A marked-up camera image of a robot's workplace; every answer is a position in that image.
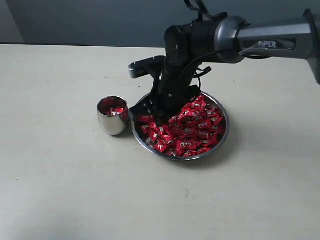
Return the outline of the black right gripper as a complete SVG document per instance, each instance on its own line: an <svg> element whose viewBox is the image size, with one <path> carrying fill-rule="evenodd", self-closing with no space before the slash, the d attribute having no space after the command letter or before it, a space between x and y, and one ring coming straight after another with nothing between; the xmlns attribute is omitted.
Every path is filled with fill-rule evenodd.
<svg viewBox="0 0 320 240"><path fill-rule="evenodd" d="M200 95L201 87L191 85L197 69L197 64L188 67L163 64L160 75L152 76L149 95L129 109L131 116L154 116L157 127L168 124L187 103Z"/></svg>

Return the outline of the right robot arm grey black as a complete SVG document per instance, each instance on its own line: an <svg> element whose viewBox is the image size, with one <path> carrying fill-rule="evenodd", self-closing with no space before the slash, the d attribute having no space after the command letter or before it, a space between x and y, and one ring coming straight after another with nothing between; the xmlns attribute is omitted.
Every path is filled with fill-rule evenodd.
<svg viewBox="0 0 320 240"><path fill-rule="evenodd" d="M245 58L271 57L306 60L320 78L320 17L309 9L303 16L253 25L239 16L221 13L210 20L173 25L164 34L164 56L129 65L133 79L153 78L150 94L129 109L129 116L167 120L201 92L192 80L207 74L203 63L237 64Z"/></svg>

